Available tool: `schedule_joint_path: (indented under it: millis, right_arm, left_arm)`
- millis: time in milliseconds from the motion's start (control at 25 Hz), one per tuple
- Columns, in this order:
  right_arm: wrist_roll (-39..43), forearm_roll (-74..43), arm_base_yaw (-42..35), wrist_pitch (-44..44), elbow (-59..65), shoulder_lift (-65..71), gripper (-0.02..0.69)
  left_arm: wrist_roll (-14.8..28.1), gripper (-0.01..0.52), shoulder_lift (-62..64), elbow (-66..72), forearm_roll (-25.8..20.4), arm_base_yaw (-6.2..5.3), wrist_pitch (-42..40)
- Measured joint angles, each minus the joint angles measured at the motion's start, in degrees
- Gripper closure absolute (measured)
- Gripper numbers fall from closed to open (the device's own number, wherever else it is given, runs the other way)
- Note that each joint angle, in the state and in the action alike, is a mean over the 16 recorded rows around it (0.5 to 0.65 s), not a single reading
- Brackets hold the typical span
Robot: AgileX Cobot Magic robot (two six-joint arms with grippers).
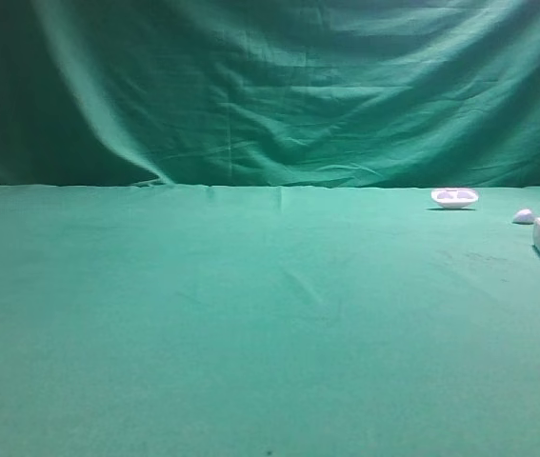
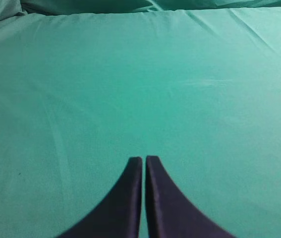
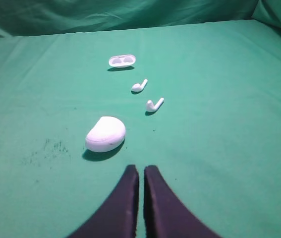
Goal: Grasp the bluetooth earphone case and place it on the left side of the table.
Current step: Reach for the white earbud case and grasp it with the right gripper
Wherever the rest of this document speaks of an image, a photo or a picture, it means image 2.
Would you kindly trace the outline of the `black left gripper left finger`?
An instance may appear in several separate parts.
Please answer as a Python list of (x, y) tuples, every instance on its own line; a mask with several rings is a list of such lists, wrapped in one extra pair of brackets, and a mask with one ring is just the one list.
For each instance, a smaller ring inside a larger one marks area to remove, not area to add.
[(128, 159), (103, 200), (60, 238), (137, 238), (142, 204), (142, 159)]

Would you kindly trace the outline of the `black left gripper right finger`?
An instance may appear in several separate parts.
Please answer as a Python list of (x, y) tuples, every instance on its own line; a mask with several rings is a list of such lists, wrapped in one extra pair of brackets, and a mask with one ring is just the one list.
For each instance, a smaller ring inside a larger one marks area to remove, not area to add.
[(158, 156), (146, 157), (145, 206), (150, 238), (232, 238), (195, 207)]

